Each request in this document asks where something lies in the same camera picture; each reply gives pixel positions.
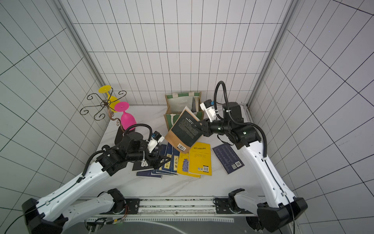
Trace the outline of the dark green brown book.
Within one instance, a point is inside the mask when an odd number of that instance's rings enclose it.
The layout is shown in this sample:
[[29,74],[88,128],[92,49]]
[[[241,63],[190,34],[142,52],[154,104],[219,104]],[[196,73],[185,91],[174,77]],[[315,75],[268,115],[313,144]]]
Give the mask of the dark green brown book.
[[200,120],[186,106],[165,136],[165,140],[180,153],[186,154],[203,135],[195,124]]

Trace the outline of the green jute canvas bag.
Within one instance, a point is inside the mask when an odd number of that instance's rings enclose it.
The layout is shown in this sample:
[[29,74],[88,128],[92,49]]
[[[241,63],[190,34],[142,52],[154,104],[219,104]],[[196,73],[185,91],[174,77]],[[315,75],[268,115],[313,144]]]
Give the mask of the green jute canvas bag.
[[167,130],[170,130],[185,107],[188,107],[199,120],[204,119],[204,112],[200,108],[201,92],[176,93],[165,95],[167,111],[164,114]]

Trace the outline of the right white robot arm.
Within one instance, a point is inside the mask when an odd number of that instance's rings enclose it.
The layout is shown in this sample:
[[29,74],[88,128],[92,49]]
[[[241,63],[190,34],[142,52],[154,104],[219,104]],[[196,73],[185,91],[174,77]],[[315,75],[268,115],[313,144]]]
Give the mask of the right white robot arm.
[[223,105],[223,117],[219,117],[216,105],[210,99],[201,103],[200,107],[208,117],[195,126],[206,137],[213,134],[227,136],[249,161],[265,195],[266,200],[260,202],[251,198],[244,189],[234,190],[228,195],[231,212],[248,211],[254,214],[258,219],[259,231],[266,229],[272,233],[292,223],[292,232],[295,233],[296,220],[308,205],[305,199],[295,196],[277,172],[267,155],[267,142],[262,129],[244,122],[236,102]]

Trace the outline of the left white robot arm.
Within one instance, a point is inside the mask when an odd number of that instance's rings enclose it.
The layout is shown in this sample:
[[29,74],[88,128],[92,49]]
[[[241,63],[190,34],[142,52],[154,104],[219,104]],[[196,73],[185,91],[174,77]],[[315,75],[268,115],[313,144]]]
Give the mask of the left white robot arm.
[[161,155],[164,137],[154,132],[147,140],[138,132],[125,134],[117,145],[105,145],[88,159],[82,174],[51,194],[29,199],[22,205],[22,217],[30,234],[61,234],[70,226],[101,213],[122,214],[128,205],[118,189],[74,204],[88,190],[124,169],[129,162],[146,163],[154,169],[168,161]]

